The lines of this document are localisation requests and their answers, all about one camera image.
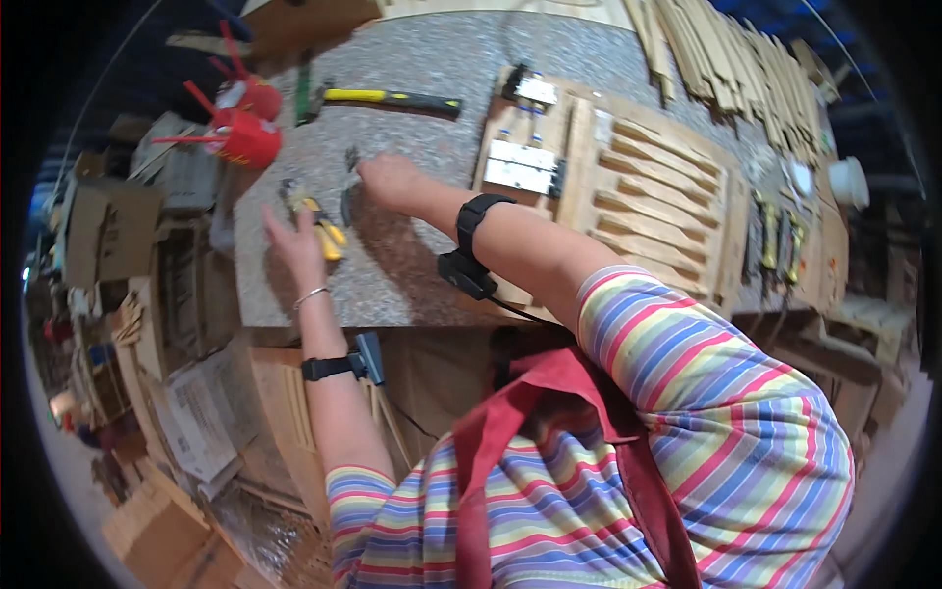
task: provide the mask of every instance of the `silver bracelet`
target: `silver bracelet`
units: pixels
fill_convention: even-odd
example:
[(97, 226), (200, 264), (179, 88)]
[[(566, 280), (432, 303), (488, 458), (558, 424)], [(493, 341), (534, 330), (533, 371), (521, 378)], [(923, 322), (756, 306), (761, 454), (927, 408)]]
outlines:
[(311, 292), (307, 293), (306, 295), (304, 295), (303, 297), (301, 297), (300, 299), (298, 299), (297, 301), (295, 301), (295, 313), (298, 312), (298, 309), (300, 309), (300, 306), (301, 306), (302, 303), (304, 303), (305, 301), (307, 301), (308, 299), (310, 299), (310, 298), (313, 297), (314, 295), (316, 295), (316, 294), (318, 294), (318, 293), (320, 293), (320, 292), (330, 292), (330, 291), (331, 291), (331, 290), (330, 290), (329, 288), (327, 288), (326, 286), (322, 286), (321, 288), (315, 288), (315, 289), (312, 290)]

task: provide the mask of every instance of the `person's left hand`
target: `person's left hand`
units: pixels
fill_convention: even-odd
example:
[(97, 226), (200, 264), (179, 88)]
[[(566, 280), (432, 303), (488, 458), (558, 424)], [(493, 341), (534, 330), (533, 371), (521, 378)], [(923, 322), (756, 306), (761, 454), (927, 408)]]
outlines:
[(327, 271), (320, 239), (314, 230), (314, 213), (306, 206), (296, 213), (298, 231), (279, 221), (268, 205), (262, 205), (268, 241), (291, 270), (299, 296), (327, 285)]

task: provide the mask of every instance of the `white plastic container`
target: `white plastic container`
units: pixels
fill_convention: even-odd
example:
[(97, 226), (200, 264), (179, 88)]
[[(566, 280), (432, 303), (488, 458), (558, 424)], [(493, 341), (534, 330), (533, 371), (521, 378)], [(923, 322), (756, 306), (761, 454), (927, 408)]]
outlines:
[(831, 182), (834, 198), (841, 205), (855, 206), (858, 209), (870, 205), (867, 178), (864, 176), (860, 160), (856, 157), (847, 157), (828, 166), (827, 177)]

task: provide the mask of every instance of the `granite countertop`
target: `granite countertop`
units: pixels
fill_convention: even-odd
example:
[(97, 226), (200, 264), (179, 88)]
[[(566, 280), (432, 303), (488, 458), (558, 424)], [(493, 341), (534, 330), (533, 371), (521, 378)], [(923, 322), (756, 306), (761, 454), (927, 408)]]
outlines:
[[(473, 12), (417, 16), (377, 23), (313, 61), (315, 79), (337, 87), (410, 90), (464, 100), (457, 121), (368, 106), (326, 105), (313, 123), (294, 128), (297, 71), (271, 77), (284, 95), (278, 123), (284, 146), (235, 203), (235, 267), (242, 323), (291, 325), (295, 292), (286, 269), (268, 249), (260, 215), (268, 203), (287, 220), (277, 188), (288, 176), (302, 179), (329, 215), (340, 222), (340, 195), (356, 180), (346, 150), (362, 157), (381, 151), (406, 155), (446, 183), (470, 187), (497, 71), (527, 60), (545, 74), (623, 95), (660, 108), (660, 92), (635, 33), (608, 25), (524, 12)], [(737, 119), (718, 124), (707, 107), (687, 98), (672, 63), (677, 100), (667, 116), (690, 126), (736, 155), (751, 159), (767, 145), (760, 126)], [(438, 277), (435, 256), (454, 245), (423, 221), (363, 202), (354, 194), (346, 257), (332, 268), (330, 288), (345, 327), (474, 325), (498, 319), (464, 310), (458, 291)]]

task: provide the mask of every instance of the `apron strap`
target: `apron strap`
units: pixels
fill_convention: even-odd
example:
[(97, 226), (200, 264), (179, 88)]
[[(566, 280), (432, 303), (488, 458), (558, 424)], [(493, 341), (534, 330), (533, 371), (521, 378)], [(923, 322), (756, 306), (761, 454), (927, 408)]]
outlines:
[(492, 586), (485, 496), (488, 475), (537, 403), (547, 395), (570, 393), (598, 413), (603, 437), (615, 447), (628, 503), (668, 583), (683, 589), (700, 587), (687, 530), (658, 472), (647, 430), (625, 394), (577, 347), (535, 354), (512, 368), (526, 372), (490, 395), (452, 429), (459, 496), (458, 586)]

